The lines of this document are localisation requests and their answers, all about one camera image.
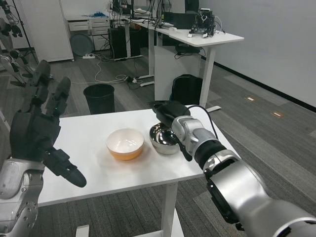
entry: black backpack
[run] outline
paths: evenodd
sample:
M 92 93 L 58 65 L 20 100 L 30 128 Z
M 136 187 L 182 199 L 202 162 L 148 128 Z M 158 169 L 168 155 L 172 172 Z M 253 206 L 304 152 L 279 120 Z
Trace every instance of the black backpack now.
M 171 101 L 178 101 L 183 105 L 198 105 L 201 95 L 203 79 L 190 74 L 183 74 L 173 80 Z

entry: orange bowl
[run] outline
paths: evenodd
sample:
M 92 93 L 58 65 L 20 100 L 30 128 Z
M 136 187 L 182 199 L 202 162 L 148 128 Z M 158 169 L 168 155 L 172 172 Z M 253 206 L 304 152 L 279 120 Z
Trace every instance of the orange bowl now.
M 107 148 L 116 159 L 129 160 L 143 151 L 144 136 L 133 128 L 123 128 L 112 132 L 106 141 Z

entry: stainless steel bowl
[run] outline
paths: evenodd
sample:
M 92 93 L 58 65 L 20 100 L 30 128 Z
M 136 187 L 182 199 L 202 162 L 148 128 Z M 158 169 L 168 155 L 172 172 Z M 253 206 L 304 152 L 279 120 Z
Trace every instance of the stainless steel bowl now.
M 174 132 L 163 123 L 157 123 L 149 131 L 150 141 L 157 152 L 171 155 L 180 151 Z

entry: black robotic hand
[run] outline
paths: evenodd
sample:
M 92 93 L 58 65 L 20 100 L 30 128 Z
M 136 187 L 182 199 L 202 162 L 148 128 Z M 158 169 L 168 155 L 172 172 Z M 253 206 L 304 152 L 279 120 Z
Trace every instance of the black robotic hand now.
M 65 112 L 71 82 L 64 78 L 52 93 L 46 114 L 41 111 L 48 97 L 50 66 L 41 61 L 32 78 L 25 86 L 24 102 L 12 122 L 10 145 L 12 157 L 42 162 L 55 175 L 63 176 L 79 187 L 86 185 L 86 179 L 69 161 L 69 156 L 53 145 L 59 135 L 59 116 Z

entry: trash can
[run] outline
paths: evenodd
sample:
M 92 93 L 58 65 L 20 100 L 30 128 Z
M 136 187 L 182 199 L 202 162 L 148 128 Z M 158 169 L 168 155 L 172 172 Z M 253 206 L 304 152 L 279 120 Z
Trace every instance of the trash can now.
M 107 84 L 91 85 L 84 89 L 83 94 L 92 115 L 114 112 L 113 86 Z

